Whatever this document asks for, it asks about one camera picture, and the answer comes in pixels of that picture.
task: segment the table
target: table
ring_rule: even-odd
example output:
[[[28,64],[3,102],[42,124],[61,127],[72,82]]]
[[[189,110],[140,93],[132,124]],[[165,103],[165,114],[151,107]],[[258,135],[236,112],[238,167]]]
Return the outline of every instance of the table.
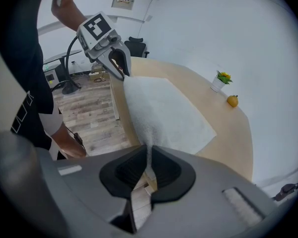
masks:
[[[81,52],[81,50],[72,50],[70,52],[70,56],[71,55],[75,55],[77,53]],[[72,81],[71,77],[70,77],[70,73],[69,73],[69,70],[65,68],[65,57],[66,57],[66,54],[67,52],[64,52],[64,53],[61,53],[61,54],[58,54],[56,56],[53,56],[49,59],[46,59],[43,61],[43,64],[47,64],[47,63],[50,63],[50,62],[53,62],[53,61],[56,61],[56,60],[60,60],[61,62],[61,66],[64,70],[64,73],[65,73],[65,78],[66,80],[68,80],[66,83],[65,83],[65,86],[62,90],[62,93],[63,94],[70,94],[70,93],[73,93],[75,92],[77,89],[79,89],[80,87],[74,82]]]
[[[216,93],[204,77],[173,63],[132,57],[131,73],[132,76],[167,78],[196,106],[217,133],[196,155],[221,162],[252,181],[253,145],[248,118],[239,107],[233,108],[227,103],[223,92]],[[111,86],[127,138],[132,146],[140,145],[128,111],[123,82],[111,76]]]

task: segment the potted plant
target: potted plant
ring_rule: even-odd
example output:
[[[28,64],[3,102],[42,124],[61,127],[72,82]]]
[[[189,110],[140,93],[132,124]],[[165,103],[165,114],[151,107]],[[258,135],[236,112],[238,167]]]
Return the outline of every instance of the potted plant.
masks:
[[[216,92],[220,91],[223,88],[223,86],[229,85],[230,82],[233,82],[230,79],[230,75],[228,75],[226,72],[219,72],[218,70],[217,72],[218,74],[214,78],[211,85],[211,89]]]

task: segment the white pot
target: white pot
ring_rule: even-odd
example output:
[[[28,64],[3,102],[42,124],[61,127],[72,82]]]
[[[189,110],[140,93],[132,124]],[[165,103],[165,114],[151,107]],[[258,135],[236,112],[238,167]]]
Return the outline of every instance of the white pot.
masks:
[[[225,83],[223,83],[222,81],[220,81],[217,77],[215,77],[213,79],[212,85],[211,85],[211,89],[218,92],[220,91],[223,86],[225,86]]]

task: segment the wall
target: wall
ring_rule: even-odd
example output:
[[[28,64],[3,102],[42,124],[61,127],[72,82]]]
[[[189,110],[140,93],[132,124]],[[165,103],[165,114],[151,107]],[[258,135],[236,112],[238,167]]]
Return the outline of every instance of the wall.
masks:
[[[117,19],[117,22],[115,22],[116,29],[123,41],[127,40],[129,36],[136,37],[138,35],[145,13],[151,1],[152,0],[135,0],[133,9],[126,10],[112,8],[112,0],[74,0],[77,7],[84,15],[94,15],[102,10],[108,15],[115,16]],[[42,0],[41,2],[37,23],[39,30],[58,21],[51,13],[51,3],[52,0]],[[39,42],[42,47],[44,59],[66,52],[74,37],[75,32],[66,27],[57,30],[51,29],[51,31],[40,35]],[[75,49],[81,49],[78,41],[72,47],[72,50]],[[78,66],[76,65],[75,67],[72,67],[69,62],[70,73],[88,71],[91,68],[91,63],[83,52],[71,56],[69,61],[76,61],[78,64]]]
[[[209,81],[232,75],[248,116],[253,182],[268,187],[298,176],[298,22],[282,0],[154,0],[142,26],[149,58],[189,67]]]

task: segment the office chair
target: office chair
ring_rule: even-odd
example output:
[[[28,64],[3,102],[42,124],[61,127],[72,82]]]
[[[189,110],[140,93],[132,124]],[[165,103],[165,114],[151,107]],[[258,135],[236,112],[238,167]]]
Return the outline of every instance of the office chair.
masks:
[[[125,41],[125,45],[130,51],[130,55],[132,57],[143,57],[143,53],[145,51],[146,45],[143,43],[144,39],[136,39],[133,37],[129,37],[128,41]],[[147,58],[147,55],[149,54],[148,51],[145,52],[145,58]]]

